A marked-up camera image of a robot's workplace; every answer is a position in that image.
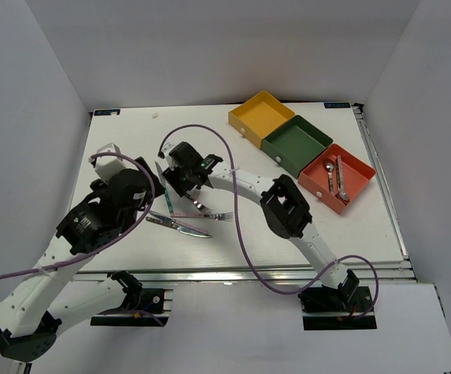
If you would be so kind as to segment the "green handled fork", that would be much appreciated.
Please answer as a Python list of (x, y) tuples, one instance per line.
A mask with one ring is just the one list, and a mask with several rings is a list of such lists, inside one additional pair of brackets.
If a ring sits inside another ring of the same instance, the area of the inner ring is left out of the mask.
[(195, 206), (195, 208), (200, 212), (200, 213), (204, 213), (204, 214), (211, 214), (213, 211), (205, 206), (203, 203), (201, 203), (200, 201), (197, 200), (197, 198), (195, 198), (194, 196), (190, 195), (190, 194), (186, 194), (185, 197), (187, 199), (189, 199), (193, 205)]

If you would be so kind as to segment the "dark handled spoon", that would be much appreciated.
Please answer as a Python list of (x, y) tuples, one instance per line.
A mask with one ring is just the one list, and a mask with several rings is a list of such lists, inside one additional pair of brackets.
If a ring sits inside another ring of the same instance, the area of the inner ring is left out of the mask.
[(334, 163), (330, 159), (325, 159), (323, 161), (323, 166), (326, 169), (328, 175), (329, 192), (331, 194), (334, 194), (334, 182), (333, 182)]

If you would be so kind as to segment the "pink handled spoon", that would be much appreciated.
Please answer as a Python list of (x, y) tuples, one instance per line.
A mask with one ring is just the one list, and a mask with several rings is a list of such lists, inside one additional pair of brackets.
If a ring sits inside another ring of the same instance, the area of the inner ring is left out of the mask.
[(342, 157), (340, 155), (338, 155), (336, 158), (337, 158), (337, 160), (340, 163), (341, 179), (342, 179), (342, 183), (343, 183), (343, 188), (342, 188), (343, 191), (339, 192), (338, 195), (339, 195), (339, 198), (342, 199), (345, 203), (349, 203), (350, 202), (350, 197), (349, 197), (349, 195), (346, 192), (345, 184), (344, 184), (344, 170), (343, 170)]

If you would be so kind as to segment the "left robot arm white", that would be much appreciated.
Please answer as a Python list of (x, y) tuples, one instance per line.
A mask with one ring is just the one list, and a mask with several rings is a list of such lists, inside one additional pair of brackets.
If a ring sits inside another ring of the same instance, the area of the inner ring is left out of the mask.
[(164, 289), (143, 285), (119, 270), (89, 292), (64, 301), (58, 295), (98, 253), (120, 242), (163, 195), (158, 177), (141, 157), (91, 161), (98, 178), (91, 192), (56, 227), (34, 268), (20, 271), (20, 284), (0, 302), (0, 355), (30, 363), (44, 355), (66, 330), (98, 314), (148, 315), (163, 310)]

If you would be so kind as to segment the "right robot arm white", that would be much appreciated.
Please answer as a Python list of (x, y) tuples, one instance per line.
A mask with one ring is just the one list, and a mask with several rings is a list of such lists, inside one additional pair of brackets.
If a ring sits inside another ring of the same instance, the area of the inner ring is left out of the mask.
[(241, 171), (215, 154), (202, 157), (187, 142), (163, 146), (158, 157), (167, 162), (163, 179), (180, 196), (206, 186), (258, 204), (269, 229), (291, 242), (329, 288), (328, 303), (339, 311), (354, 304), (359, 280), (336, 259), (318, 233), (310, 206), (291, 177), (267, 178)]

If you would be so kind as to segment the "yellow container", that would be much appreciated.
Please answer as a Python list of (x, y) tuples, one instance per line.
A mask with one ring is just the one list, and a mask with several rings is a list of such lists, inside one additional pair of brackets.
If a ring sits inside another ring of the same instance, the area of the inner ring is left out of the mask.
[(228, 123), (260, 149), (262, 141), (295, 113), (268, 91), (263, 90), (228, 112)]

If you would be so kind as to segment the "left blue table label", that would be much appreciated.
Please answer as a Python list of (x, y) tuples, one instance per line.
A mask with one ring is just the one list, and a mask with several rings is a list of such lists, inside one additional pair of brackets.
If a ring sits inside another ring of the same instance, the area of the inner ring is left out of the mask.
[(111, 108), (111, 109), (97, 109), (93, 112), (94, 116), (112, 116), (112, 115), (120, 115), (121, 110), (119, 108)]

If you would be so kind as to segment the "blue table label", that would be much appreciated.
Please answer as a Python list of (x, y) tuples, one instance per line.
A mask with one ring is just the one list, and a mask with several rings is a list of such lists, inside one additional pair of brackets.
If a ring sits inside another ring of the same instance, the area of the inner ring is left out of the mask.
[(112, 115), (120, 115), (121, 110), (119, 108), (111, 108), (111, 109), (97, 109), (93, 112), (94, 116), (112, 116)]
[(351, 108), (349, 102), (324, 102), (323, 105), (326, 109)]

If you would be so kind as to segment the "green container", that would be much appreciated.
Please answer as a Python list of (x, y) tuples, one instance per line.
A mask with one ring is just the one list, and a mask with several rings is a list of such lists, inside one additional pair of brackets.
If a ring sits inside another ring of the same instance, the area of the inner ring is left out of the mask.
[(297, 178), (332, 143), (330, 136), (295, 115), (262, 140), (261, 151)]

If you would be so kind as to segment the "right blue table label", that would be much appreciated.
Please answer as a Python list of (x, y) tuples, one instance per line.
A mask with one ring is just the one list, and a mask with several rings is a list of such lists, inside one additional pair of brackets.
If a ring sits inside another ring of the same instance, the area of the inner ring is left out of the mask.
[(351, 108), (349, 102), (324, 102), (323, 105), (326, 109)]

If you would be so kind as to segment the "orange container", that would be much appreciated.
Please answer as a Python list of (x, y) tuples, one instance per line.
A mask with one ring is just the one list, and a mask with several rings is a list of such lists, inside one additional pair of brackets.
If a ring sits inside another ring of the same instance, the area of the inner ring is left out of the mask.
[[(335, 160), (338, 155), (342, 157), (344, 184), (350, 197), (349, 203), (345, 203), (338, 195), (335, 169)], [(330, 159), (334, 163), (334, 194), (329, 192), (328, 175), (323, 166), (325, 159)], [(374, 176), (374, 168), (349, 153), (340, 145), (332, 144), (300, 172), (298, 184), (315, 196), (321, 203), (341, 215), (357, 199)]]

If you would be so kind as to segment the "green handled knife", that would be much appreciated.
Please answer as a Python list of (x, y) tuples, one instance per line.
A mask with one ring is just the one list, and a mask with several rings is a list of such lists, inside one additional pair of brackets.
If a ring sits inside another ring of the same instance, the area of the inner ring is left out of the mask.
[(166, 182), (166, 180), (163, 177), (163, 170), (162, 170), (160, 164), (157, 161), (155, 162), (155, 166), (156, 166), (156, 169), (157, 169), (158, 178), (160, 180), (160, 183), (161, 183), (161, 185), (164, 188), (164, 198), (165, 198), (165, 201), (166, 201), (166, 204), (167, 204), (168, 212), (169, 212), (169, 214), (173, 214), (174, 213), (174, 208), (173, 208), (173, 204), (171, 202), (171, 198), (170, 198), (170, 195), (169, 195), (169, 192), (168, 192), (168, 189), (167, 189), (167, 182)]

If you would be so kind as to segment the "pink handled knife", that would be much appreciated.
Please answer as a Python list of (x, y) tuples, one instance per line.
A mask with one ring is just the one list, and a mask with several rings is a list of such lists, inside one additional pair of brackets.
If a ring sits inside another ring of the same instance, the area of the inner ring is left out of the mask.
[(167, 217), (167, 216), (165, 216), (163, 214), (154, 212), (152, 210), (149, 211), (149, 213), (148, 213), (148, 215), (146, 217), (156, 218), (156, 219), (159, 219), (159, 220), (162, 220), (162, 221), (165, 221), (165, 222), (178, 224), (178, 225), (181, 225), (181, 226), (184, 226), (184, 227), (187, 227), (187, 228), (191, 228), (191, 229), (194, 229), (194, 230), (197, 230), (197, 231), (201, 231), (202, 233), (209, 234), (208, 232), (204, 231), (203, 229), (194, 228), (193, 226), (191, 226), (189, 224), (182, 223), (181, 221), (175, 220), (174, 218)]

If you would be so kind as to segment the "dark handled knife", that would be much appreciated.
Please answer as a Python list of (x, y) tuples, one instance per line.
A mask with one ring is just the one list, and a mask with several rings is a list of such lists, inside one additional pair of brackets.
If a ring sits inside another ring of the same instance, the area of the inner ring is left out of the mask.
[(162, 227), (166, 227), (166, 228), (170, 228), (172, 230), (176, 230), (179, 233), (183, 234), (183, 235), (189, 235), (192, 237), (197, 237), (197, 238), (211, 238), (211, 235), (206, 234), (206, 233), (202, 233), (201, 231), (197, 231), (191, 228), (187, 228), (178, 224), (174, 224), (174, 223), (170, 223), (170, 222), (165, 222), (156, 218), (152, 218), (152, 217), (146, 217), (145, 220), (147, 222), (153, 223), (153, 224), (157, 224), (160, 225)]

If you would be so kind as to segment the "pink handled fork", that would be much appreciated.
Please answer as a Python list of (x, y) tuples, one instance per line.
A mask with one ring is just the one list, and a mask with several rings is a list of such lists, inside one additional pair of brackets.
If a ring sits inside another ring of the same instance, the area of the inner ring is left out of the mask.
[(234, 213), (172, 213), (171, 217), (174, 218), (202, 218), (211, 219), (215, 221), (232, 222), (234, 219)]

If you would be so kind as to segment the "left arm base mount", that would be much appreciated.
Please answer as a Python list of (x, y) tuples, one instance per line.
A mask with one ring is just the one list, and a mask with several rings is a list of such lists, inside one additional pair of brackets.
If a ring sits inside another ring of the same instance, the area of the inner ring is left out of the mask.
[(108, 309), (90, 319), (91, 326), (165, 327), (171, 311), (173, 291), (146, 288), (129, 272), (110, 273), (109, 279), (122, 287), (124, 298), (119, 307)]

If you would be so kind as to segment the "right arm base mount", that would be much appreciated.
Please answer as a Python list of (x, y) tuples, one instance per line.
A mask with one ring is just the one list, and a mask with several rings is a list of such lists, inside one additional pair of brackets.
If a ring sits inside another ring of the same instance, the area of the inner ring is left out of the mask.
[(329, 288), (309, 288), (298, 294), (305, 331), (376, 330), (369, 287), (358, 287), (349, 302)]

